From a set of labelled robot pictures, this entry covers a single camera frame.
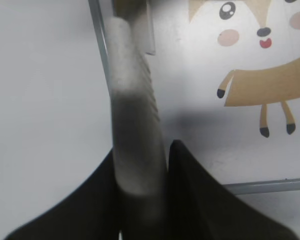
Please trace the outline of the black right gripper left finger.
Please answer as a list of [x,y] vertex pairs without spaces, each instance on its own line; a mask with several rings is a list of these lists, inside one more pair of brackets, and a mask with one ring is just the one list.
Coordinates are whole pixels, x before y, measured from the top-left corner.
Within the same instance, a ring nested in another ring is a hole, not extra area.
[[130,239],[122,195],[115,179],[113,152],[70,195],[13,230],[7,240]]

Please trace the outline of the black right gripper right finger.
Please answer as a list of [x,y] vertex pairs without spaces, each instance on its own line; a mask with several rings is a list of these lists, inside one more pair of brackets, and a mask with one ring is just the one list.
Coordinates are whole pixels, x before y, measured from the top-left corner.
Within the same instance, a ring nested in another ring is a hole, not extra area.
[[174,140],[168,160],[168,209],[173,240],[296,240],[288,227],[229,192]]

